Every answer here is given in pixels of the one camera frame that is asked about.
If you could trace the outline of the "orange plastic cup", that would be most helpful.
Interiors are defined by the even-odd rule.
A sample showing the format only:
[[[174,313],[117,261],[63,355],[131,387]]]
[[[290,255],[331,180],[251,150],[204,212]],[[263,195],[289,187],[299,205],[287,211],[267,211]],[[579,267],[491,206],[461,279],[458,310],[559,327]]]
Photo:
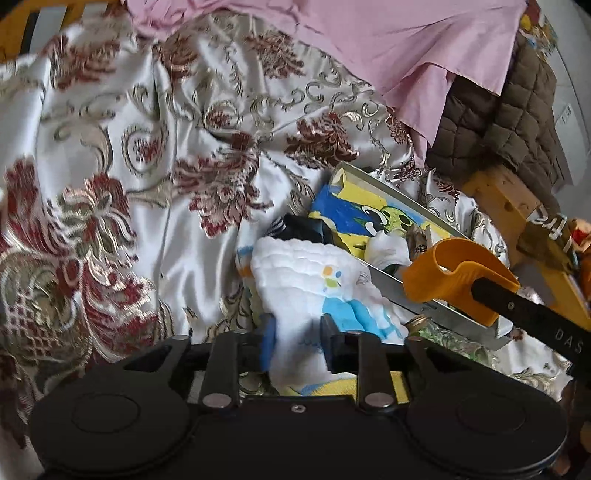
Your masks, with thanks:
[[[499,314],[473,299],[474,281],[486,278],[515,293],[520,283],[493,253],[463,238],[450,237],[417,257],[402,273],[406,297],[416,303],[443,300],[486,327]]]

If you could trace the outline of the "floral satin bedspread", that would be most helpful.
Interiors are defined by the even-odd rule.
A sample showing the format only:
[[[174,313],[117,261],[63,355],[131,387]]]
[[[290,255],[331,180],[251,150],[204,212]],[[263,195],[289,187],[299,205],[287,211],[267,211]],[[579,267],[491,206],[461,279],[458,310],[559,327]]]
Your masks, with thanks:
[[[277,319],[284,394],[329,391],[325,312],[410,313],[360,260],[271,241],[332,169],[410,176],[412,140],[375,88],[262,19],[205,15],[164,40],[87,18],[1,67],[1,475],[41,472],[34,404],[172,335]]]

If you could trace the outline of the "burlap drawstring pouch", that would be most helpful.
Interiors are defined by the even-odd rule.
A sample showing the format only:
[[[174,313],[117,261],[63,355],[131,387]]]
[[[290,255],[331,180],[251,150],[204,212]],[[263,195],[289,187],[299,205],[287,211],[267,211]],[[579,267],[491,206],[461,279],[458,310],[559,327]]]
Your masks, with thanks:
[[[409,258],[414,262],[420,255],[433,246],[431,227],[419,227],[413,224],[406,234]]]

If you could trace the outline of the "pink bed sheet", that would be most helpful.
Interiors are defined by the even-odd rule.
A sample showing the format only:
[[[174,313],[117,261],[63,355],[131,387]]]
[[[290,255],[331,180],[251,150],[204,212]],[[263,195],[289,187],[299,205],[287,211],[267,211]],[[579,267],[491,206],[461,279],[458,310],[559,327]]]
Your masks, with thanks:
[[[369,81],[408,126],[424,157],[452,82],[503,89],[523,1],[130,1],[136,27],[165,38],[228,9],[266,20]]]

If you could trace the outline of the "dark blue cloth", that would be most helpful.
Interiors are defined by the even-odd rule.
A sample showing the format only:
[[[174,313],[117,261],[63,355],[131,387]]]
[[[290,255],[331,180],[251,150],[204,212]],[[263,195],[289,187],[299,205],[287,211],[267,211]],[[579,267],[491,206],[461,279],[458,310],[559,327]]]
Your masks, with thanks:
[[[335,244],[332,230],[324,221],[293,214],[284,214],[274,220],[267,229],[266,236],[280,240],[297,239],[324,245]]]

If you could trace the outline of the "colourful clothes pile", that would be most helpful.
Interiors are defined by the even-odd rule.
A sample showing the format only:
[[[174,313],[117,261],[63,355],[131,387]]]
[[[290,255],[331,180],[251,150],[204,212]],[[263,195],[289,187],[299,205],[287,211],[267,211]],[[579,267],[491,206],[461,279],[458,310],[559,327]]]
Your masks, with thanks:
[[[558,213],[529,221],[517,249],[546,267],[576,278],[590,302],[590,223]]]

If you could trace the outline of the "brown quilted blanket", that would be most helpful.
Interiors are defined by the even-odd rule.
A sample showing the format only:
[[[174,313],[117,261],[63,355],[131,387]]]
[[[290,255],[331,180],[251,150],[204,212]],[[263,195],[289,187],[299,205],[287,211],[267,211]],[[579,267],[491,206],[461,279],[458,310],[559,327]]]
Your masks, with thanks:
[[[555,129],[556,77],[522,34],[517,34],[506,81],[496,96],[458,76],[446,98],[426,163],[457,184],[502,164],[553,215],[552,189],[562,183],[564,152]]]

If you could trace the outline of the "cartoon wall poster right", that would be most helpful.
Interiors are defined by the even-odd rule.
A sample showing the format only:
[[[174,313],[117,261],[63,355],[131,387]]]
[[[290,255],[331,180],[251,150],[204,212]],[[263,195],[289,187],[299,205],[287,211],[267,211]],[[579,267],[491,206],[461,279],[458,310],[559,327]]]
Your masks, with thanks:
[[[551,49],[558,44],[558,35],[536,0],[527,1],[519,30],[534,47]]]

